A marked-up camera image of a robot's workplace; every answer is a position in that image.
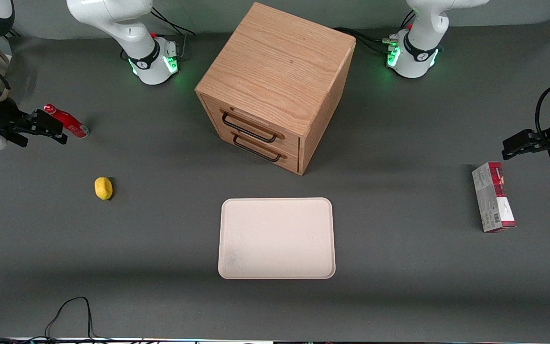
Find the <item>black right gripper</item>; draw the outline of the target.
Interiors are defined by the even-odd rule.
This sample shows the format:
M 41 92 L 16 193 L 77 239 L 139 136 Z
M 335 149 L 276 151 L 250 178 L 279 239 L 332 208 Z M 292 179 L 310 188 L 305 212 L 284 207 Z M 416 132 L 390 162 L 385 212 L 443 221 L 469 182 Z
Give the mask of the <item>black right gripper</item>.
M 25 148 L 29 140 L 21 133 L 29 129 L 35 135 L 50 137 L 61 145 L 67 144 L 68 137 L 63 132 L 63 123 L 52 115 L 41 109 L 36 109 L 32 114 L 23 112 L 9 98 L 0 102 L 0 136 Z

